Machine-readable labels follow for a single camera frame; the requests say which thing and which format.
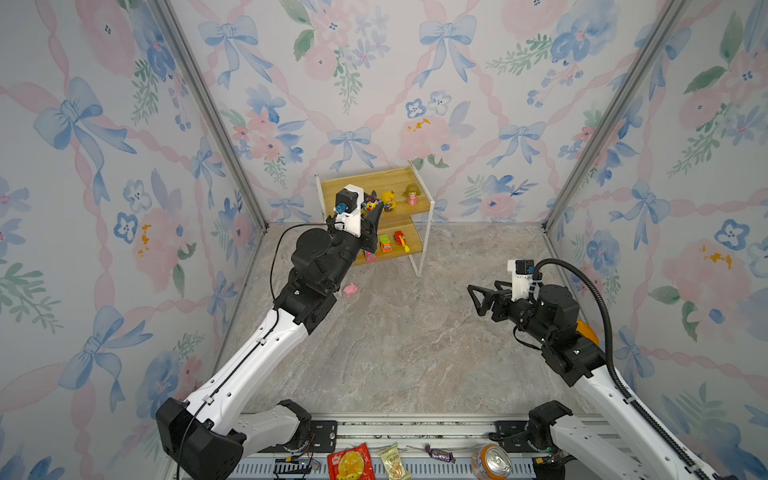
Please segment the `snack bag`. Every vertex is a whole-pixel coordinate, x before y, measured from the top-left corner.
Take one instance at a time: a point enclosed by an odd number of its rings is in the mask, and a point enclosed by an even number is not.
[[[368,445],[328,455],[331,480],[376,480]]]
[[[381,455],[382,462],[384,462],[384,469],[386,469],[389,480],[409,480],[411,478],[411,472],[406,470],[406,467],[402,464],[397,444],[385,449],[379,455]]]

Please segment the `candy wrapper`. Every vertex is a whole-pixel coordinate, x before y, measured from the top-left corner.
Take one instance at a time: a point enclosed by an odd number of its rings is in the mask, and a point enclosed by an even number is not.
[[[411,478],[411,472],[406,470],[406,467],[402,464],[397,444],[385,449],[379,453],[379,456],[382,458],[389,480],[409,480]]]
[[[456,459],[453,457],[453,454],[446,450],[431,449],[429,448],[429,445],[427,445],[424,448],[424,451],[427,452],[427,455],[434,458],[435,460],[439,460],[440,462],[456,463]]]
[[[376,480],[368,445],[328,455],[328,473],[331,480]]]

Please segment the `red snack package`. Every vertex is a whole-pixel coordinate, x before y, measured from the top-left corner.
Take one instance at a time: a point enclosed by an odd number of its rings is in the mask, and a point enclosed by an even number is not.
[[[328,455],[331,480],[376,480],[368,445]]]

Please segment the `shelf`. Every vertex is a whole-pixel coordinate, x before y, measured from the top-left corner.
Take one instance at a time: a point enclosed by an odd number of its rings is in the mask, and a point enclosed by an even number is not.
[[[411,248],[411,251],[406,253],[406,249],[401,247],[395,241],[395,232],[401,230],[406,236],[406,244]],[[390,260],[392,258],[403,257],[405,255],[413,255],[414,253],[421,253],[424,250],[424,244],[422,238],[419,236],[419,232],[416,231],[416,227],[412,221],[397,225],[394,227],[379,228],[379,235],[388,235],[389,243],[392,245],[392,249],[389,252],[382,252],[381,245],[376,250],[376,259],[370,262],[366,260],[364,252],[360,251],[360,255],[357,256],[357,260],[353,263],[355,265],[366,265],[368,263],[379,262],[381,260]]]
[[[323,189],[323,203],[325,204],[326,213],[333,212],[333,208],[336,206],[336,193],[341,191],[348,184],[354,184],[361,187],[364,192],[370,194],[374,190],[376,195],[381,198],[382,194],[386,191],[394,191],[396,195],[395,202],[397,206],[393,212],[382,212],[381,220],[379,220],[379,229],[386,229],[387,227],[396,227],[398,225],[405,225],[411,221],[411,216],[416,214],[424,214],[429,212],[429,199],[424,193],[424,188],[419,186],[422,190],[422,194],[417,198],[419,202],[416,205],[408,205],[406,199],[403,198],[402,193],[406,191],[406,187],[409,184],[419,185],[419,181],[413,174],[413,170],[410,167],[396,168],[395,170],[373,172],[371,174],[356,175],[354,177],[334,178],[332,180],[321,181],[320,185]]]

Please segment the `soda can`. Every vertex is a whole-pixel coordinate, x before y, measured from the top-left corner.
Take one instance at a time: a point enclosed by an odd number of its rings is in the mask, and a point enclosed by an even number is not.
[[[480,480],[505,480],[512,472],[512,465],[507,452],[494,443],[475,452],[472,471]]]

